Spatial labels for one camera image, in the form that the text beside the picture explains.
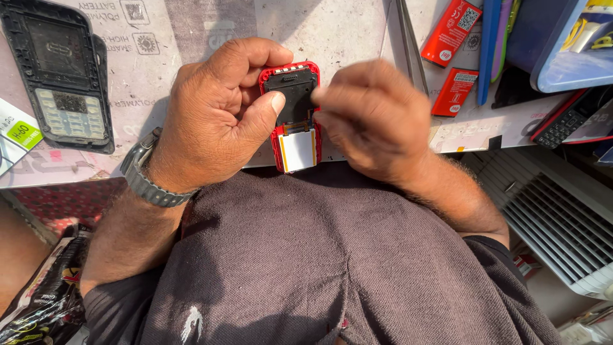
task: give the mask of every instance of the brown t-shirt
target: brown t-shirt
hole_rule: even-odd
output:
[[[183,230],[165,266],[85,296],[88,344],[560,343],[499,242],[344,162],[246,169]]]

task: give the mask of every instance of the wristwatch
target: wristwatch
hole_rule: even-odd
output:
[[[160,134],[162,134],[162,128],[157,127],[132,146],[126,158],[121,162],[120,171],[126,177],[128,186],[141,198],[154,205],[175,207],[189,200],[198,189],[184,194],[172,193],[155,185],[143,175],[142,168],[158,143]]]

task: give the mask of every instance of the hand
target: hand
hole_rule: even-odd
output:
[[[293,58],[276,42],[252,37],[228,41],[206,62],[181,67],[148,177],[175,193],[232,177],[270,136],[285,105],[280,92],[260,96],[262,67]]]
[[[357,63],[313,91],[315,120],[360,173],[403,189],[425,173],[430,102],[391,64]]]

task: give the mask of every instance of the red patterned cloth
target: red patterned cloth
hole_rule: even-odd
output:
[[[15,188],[11,192],[57,237],[74,223],[89,227],[100,219],[111,195],[123,188],[122,177],[66,185]]]

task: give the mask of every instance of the logo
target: logo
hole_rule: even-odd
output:
[[[441,58],[441,60],[443,61],[449,61],[449,59],[451,59],[451,51],[449,50],[443,50],[440,54],[439,57]]]
[[[136,49],[141,55],[159,54],[158,42],[152,33],[133,33],[132,38],[136,43]]]
[[[47,50],[64,56],[71,56],[72,51],[69,47],[65,47],[59,43],[49,42],[47,43]]]
[[[21,339],[10,340],[10,341],[8,341],[8,342],[6,342],[4,344],[7,344],[7,345],[17,345],[18,343],[20,343],[22,341],[34,340],[34,339],[41,338],[41,337],[42,337],[42,334],[26,335],[26,336],[24,336]]]
[[[80,289],[79,282],[81,281],[81,269],[80,268],[66,268],[62,271],[62,280],[68,285],[75,285],[77,289]]]
[[[466,41],[464,42],[464,51],[474,52],[479,49],[479,44],[481,43],[481,33],[475,33],[468,35]]]

